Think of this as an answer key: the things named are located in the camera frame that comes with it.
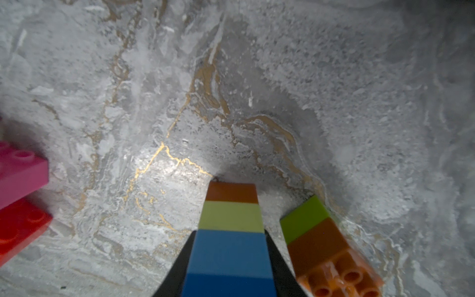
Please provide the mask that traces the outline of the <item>lime green lego brick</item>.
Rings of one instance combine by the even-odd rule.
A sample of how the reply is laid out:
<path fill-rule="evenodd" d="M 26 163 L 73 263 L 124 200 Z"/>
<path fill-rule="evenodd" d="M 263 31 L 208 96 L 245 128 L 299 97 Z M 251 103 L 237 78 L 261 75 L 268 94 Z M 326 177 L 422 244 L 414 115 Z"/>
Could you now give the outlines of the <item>lime green lego brick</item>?
<path fill-rule="evenodd" d="M 329 217 L 330 214 L 319 197 L 317 195 L 311 196 L 299 207 L 280 219 L 285 243 L 289 245 Z"/>

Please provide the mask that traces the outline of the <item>orange lego brick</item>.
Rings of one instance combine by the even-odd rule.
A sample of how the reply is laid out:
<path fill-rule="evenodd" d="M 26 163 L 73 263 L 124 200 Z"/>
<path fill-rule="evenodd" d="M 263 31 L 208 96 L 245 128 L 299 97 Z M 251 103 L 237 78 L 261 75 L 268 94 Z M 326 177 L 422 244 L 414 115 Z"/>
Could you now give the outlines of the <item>orange lego brick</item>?
<path fill-rule="evenodd" d="M 314 297 L 380 297 L 383 282 L 331 218 L 287 245 L 296 281 Z"/>

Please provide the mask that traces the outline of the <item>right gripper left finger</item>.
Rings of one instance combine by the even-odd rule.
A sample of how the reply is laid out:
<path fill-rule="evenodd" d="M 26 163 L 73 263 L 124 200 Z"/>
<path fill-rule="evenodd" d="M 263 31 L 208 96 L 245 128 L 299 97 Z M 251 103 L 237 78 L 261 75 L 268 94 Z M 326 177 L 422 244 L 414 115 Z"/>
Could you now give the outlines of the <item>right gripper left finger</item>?
<path fill-rule="evenodd" d="M 193 231 L 153 297 L 180 297 L 196 236 Z"/>

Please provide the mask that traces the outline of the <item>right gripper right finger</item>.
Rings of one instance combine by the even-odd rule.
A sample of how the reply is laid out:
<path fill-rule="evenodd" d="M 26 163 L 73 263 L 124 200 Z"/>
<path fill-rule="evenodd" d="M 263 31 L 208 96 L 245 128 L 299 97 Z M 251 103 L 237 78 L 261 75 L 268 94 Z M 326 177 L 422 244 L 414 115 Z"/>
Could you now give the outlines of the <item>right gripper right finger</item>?
<path fill-rule="evenodd" d="M 277 297 L 307 297 L 307 294 L 295 280 L 293 273 L 267 230 L 265 231 L 265 237 Z"/>

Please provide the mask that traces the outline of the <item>dark blue lego brick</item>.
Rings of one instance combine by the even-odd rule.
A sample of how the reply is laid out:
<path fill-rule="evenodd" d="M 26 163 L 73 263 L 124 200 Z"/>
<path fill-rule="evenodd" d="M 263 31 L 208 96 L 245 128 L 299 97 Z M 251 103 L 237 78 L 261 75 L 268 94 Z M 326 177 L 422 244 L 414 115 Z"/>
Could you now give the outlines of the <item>dark blue lego brick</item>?
<path fill-rule="evenodd" d="M 188 273 L 182 297 L 276 297 L 273 279 Z"/>

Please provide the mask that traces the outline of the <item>light blue long lego brick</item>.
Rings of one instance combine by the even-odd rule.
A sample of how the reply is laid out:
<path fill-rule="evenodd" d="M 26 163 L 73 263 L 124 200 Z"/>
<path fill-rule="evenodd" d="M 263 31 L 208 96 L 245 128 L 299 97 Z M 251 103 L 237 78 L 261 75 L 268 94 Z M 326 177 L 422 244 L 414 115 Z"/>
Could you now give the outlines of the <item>light blue long lego brick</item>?
<path fill-rule="evenodd" d="M 198 230 L 188 272 L 249 278 L 273 278 L 263 233 Z"/>

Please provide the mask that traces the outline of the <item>light green orange lego stack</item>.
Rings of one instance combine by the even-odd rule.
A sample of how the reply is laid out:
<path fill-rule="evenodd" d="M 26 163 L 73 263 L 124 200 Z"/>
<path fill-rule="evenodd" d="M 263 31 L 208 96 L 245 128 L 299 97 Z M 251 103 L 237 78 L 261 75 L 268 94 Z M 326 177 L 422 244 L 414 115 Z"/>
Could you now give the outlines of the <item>light green orange lego stack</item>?
<path fill-rule="evenodd" d="M 198 229 L 263 233 L 255 184 L 211 181 Z"/>

